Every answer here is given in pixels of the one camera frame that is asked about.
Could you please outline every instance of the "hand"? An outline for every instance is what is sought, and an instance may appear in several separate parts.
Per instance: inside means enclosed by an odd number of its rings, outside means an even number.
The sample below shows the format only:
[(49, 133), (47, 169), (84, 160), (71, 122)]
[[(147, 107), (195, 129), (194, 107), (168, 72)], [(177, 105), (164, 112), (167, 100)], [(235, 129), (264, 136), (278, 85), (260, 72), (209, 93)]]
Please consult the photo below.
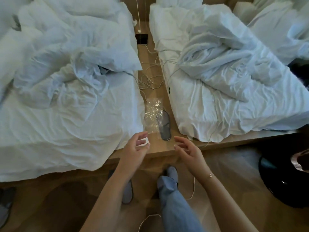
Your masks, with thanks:
[(175, 136), (175, 141), (181, 144), (174, 146), (176, 153), (180, 156), (191, 174), (202, 183), (205, 177), (211, 173), (207, 166), (201, 150), (190, 140)]
[(148, 132), (140, 132), (134, 134), (123, 148), (123, 155), (120, 158), (119, 164), (115, 170), (115, 173), (124, 177), (128, 182), (140, 167), (146, 153), (149, 150), (150, 144), (143, 147), (137, 147), (146, 143), (146, 140), (141, 140), (148, 136)]

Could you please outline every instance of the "person's left hand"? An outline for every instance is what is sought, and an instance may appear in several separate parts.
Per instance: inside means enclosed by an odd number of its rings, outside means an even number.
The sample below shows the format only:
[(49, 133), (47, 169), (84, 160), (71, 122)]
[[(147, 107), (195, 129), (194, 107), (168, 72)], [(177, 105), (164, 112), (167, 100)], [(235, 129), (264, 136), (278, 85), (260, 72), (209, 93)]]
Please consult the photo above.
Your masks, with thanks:
[(129, 181), (137, 169), (140, 167), (146, 153), (149, 150), (150, 144), (143, 147), (137, 147), (146, 143), (146, 140), (141, 140), (148, 136), (148, 132), (140, 132), (134, 134), (123, 148), (122, 157), (115, 170), (115, 173), (126, 178)]

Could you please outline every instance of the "wooden headboard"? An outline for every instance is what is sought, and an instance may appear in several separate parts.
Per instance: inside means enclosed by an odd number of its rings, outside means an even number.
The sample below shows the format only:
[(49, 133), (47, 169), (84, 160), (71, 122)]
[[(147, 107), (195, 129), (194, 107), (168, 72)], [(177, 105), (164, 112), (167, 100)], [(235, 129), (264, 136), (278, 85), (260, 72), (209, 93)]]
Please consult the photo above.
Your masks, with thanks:
[[(133, 15), (133, 19), (138, 20), (136, 0), (121, 0), (121, 1), (123, 1), (127, 5), (129, 11)], [(148, 21), (149, 20), (149, 7), (152, 3), (155, 3), (156, 0), (137, 0), (137, 1), (138, 1), (138, 11), (139, 11), (139, 16), (141, 18), (141, 21), (145, 21), (145, 14), (146, 14), (145, 9), (147, 10), (147, 21)], [(204, 0), (203, 3), (208, 4), (208, 5), (224, 3), (228, 5), (231, 9), (234, 9), (235, 4), (238, 1), (253, 2), (253, 0)]]

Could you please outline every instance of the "wooden bed platform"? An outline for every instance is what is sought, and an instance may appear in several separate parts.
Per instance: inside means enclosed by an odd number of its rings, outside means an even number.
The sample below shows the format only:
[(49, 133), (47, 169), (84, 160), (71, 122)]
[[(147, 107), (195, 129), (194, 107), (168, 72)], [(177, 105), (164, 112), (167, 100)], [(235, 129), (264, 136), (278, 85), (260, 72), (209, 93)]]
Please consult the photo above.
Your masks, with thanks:
[[(139, 29), (139, 24), (136, 25), (135, 31), (137, 33), (137, 30)], [(141, 31), (142, 33), (147, 33), (148, 34), (148, 49), (150, 52), (155, 52), (154, 47), (155, 44), (152, 40), (152, 36), (149, 30), (149, 22), (141, 22)], [(150, 66), (149, 64), (146, 63), (154, 63), (156, 60), (156, 57), (158, 56), (157, 53), (152, 53), (150, 54), (144, 45), (138, 45), (138, 52), (139, 52), (139, 59), (142, 62), (142, 67), (143, 71), (139, 71), (139, 78), (145, 74), (145, 70)], [(149, 77), (156, 76), (156, 75), (162, 75), (162, 70), (160, 66), (154, 66), (151, 67), (147, 70), (147, 75)], [(162, 77), (157, 77), (154, 78), (153, 81), (155, 85), (159, 85), (162, 81)], [(163, 106), (165, 110), (168, 112), (170, 116), (170, 121), (171, 121), (171, 133), (172, 133), (172, 138), (170, 141), (164, 141), (161, 138), (159, 138), (159, 133), (152, 133), (149, 134), (149, 142), (150, 142), (150, 150), (149, 153), (147, 154), (146, 157), (160, 157), (160, 156), (168, 156), (174, 154), (174, 145), (176, 144), (174, 142), (174, 136), (183, 136), (179, 130), (178, 126), (176, 124), (171, 104), (168, 98), (168, 93), (166, 90), (166, 87), (164, 84), (161, 85), (160, 88), (158, 89), (144, 89), (143, 94), (141, 92), (142, 97), (144, 98), (145, 101), (145, 95), (147, 100), (152, 99), (152, 98), (158, 98), (161, 99), (163, 102)], [(288, 134), (295, 134), (298, 131), (293, 130), (293, 131), (267, 131), (267, 130), (262, 130), (260, 132), (255, 132), (251, 131), (247, 134), (244, 135), (230, 135), (229, 137), (225, 138), (219, 143), (204, 143), (200, 142), (198, 140), (194, 140), (193, 142), (201, 149), (201, 150), (209, 150), (209, 149), (218, 149), (218, 148), (224, 148), (224, 147), (231, 147), (231, 146), (239, 146), (239, 145), (244, 145), (244, 144), (249, 144), (253, 142), (257, 142), (261, 139), (265, 138), (271, 138), (275, 136), (280, 136), (280, 135), (288, 135)], [(122, 150), (116, 150), (114, 153), (110, 156), (109, 160), (107, 163), (109, 163), (113, 159), (117, 159), (121, 157), (122, 155)]]

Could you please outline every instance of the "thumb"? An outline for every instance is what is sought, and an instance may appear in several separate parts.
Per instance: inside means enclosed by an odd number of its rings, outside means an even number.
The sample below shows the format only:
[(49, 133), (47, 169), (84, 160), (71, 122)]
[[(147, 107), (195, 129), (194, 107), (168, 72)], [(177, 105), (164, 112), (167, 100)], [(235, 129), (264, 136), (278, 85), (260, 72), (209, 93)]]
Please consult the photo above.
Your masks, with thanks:
[(138, 152), (141, 153), (143, 156), (147, 154), (150, 148), (150, 143), (147, 143), (145, 146), (143, 146)]
[(183, 148), (179, 147), (178, 145), (174, 145), (176, 153), (180, 156), (182, 160), (188, 159), (188, 154), (183, 150)]

